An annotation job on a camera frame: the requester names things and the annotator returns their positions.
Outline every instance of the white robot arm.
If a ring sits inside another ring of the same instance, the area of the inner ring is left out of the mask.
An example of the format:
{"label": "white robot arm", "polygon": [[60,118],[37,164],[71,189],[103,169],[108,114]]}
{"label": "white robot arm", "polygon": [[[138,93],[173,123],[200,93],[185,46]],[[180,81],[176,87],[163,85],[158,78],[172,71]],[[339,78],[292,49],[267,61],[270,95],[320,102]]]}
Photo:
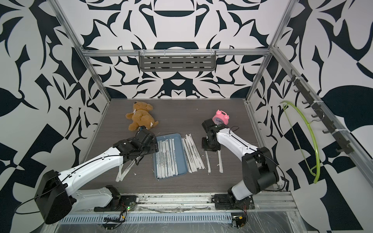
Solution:
{"label": "white robot arm", "polygon": [[155,152],[158,152],[156,136],[142,129],[135,137],[115,143],[85,163],[61,173],[54,170],[45,173],[34,198],[45,223],[55,223],[71,211],[92,207],[114,211],[120,204],[121,195],[113,186],[83,191],[79,188],[127,161],[136,160],[138,165],[144,155]]}
{"label": "white robot arm", "polygon": [[222,144],[242,161],[243,179],[228,189],[227,199],[231,206],[279,181],[276,164],[270,160],[272,155],[267,148],[251,145],[225,124],[216,125],[212,119],[205,120],[202,126],[207,133],[207,137],[202,138],[204,150],[218,151]]}
{"label": "white robot arm", "polygon": [[[207,138],[202,138],[202,148],[209,151],[220,150],[226,146],[242,161],[243,180],[229,188],[227,199],[230,206],[236,206],[246,197],[257,194],[278,182],[279,177],[274,163],[267,163],[264,154],[271,156],[266,148],[249,144],[226,125],[216,125],[212,119],[202,124]],[[158,151],[155,135],[143,129],[135,137],[115,143],[102,154],[71,169],[58,173],[51,170],[45,173],[35,195],[35,202],[46,224],[52,224],[71,211],[96,207],[100,210],[115,210],[121,195],[112,186],[96,190],[80,191],[83,185],[109,169]]]}

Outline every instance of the blue tray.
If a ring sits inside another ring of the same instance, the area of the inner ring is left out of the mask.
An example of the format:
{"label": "blue tray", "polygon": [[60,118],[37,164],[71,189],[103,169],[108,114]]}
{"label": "blue tray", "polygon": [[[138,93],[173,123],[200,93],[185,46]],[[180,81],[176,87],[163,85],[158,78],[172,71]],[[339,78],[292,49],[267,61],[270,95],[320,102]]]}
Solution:
{"label": "blue tray", "polygon": [[[178,166],[178,175],[181,176],[184,175],[185,173],[188,172],[188,167],[187,167],[187,159],[185,158],[184,154],[184,147],[181,141],[181,135],[179,133],[173,133],[173,134],[168,134],[168,135],[163,135],[163,136],[158,136],[157,137],[157,142],[159,141],[165,141],[166,139],[174,139],[175,143],[175,154],[176,154],[176,163]],[[157,162],[156,162],[156,154],[153,154],[153,164],[154,164],[154,176],[157,178]]]}

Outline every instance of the black and white patterned wall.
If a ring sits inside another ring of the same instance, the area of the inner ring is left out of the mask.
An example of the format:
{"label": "black and white patterned wall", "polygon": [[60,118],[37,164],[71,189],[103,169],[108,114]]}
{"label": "black and white patterned wall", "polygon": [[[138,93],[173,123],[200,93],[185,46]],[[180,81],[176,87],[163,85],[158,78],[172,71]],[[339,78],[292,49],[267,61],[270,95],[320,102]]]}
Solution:
{"label": "black and white patterned wall", "polygon": [[288,0],[60,0],[88,49],[268,47]]}
{"label": "black and white patterned wall", "polygon": [[[288,0],[59,1],[90,50],[267,48]],[[213,72],[143,73],[134,57],[96,57],[112,98],[246,97],[261,56],[220,56]]]}
{"label": "black and white patterned wall", "polygon": [[112,98],[246,97],[262,56],[220,56],[211,72],[142,72],[136,57],[91,62]]}
{"label": "black and white patterned wall", "polygon": [[107,102],[49,3],[1,1],[0,25],[0,232],[27,233],[41,214],[14,209],[45,172],[78,165]]}
{"label": "black and white patterned wall", "polygon": [[[330,110],[373,154],[373,9],[372,1],[300,0],[279,43],[280,50],[318,93]],[[340,149],[321,122],[312,122],[321,162],[320,179],[313,183],[305,159],[283,111],[289,100],[311,121],[314,111],[275,58],[270,61],[254,97],[255,117],[286,173],[290,190],[309,230],[315,232],[370,232],[373,229],[373,189]],[[310,167],[316,164],[308,129],[291,107],[286,110]]]}

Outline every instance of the teddy bear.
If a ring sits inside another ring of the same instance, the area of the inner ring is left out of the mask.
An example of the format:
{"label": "teddy bear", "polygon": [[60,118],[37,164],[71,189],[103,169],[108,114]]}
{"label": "teddy bear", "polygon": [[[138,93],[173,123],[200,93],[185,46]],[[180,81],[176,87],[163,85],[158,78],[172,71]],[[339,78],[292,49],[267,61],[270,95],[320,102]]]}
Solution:
{"label": "teddy bear", "polygon": [[149,111],[153,110],[153,106],[145,102],[136,101],[134,103],[134,111],[126,114],[127,119],[132,119],[133,122],[128,126],[128,130],[135,131],[139,126],[145,126],[151,129],[158,125],[158,121],[150,115]]}

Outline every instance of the clock face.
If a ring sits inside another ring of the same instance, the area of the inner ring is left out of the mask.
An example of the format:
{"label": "clock face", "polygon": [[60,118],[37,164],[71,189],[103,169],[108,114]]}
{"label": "clock face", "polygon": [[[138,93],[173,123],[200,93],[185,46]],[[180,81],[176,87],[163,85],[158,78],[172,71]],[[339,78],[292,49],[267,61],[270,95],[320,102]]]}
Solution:
{"label": "clock face", "polygon": [[217,125],[224,124],[223,120],[218,118],[218,117],[214,118],[214,123],[217,124]]}

